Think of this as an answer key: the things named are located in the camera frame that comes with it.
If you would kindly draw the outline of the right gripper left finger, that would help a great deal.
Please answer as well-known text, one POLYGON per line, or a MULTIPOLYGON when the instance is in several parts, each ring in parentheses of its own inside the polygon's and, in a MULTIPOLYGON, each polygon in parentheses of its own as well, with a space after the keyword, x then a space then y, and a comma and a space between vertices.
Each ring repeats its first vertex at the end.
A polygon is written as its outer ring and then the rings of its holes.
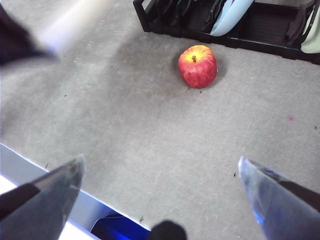
POLYGON ((68 163, 0 195, 2 240, 57 240, 85 174, 85 158, 68 163))

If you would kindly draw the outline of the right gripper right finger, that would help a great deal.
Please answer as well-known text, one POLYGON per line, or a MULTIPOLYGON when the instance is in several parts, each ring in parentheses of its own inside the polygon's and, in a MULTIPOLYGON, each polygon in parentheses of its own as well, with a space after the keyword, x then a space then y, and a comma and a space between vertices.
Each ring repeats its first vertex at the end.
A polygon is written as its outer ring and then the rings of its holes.
POLYGON ((268 240, 318 240, 320 195, 258 162, 241 157, 238 172, 268 240))

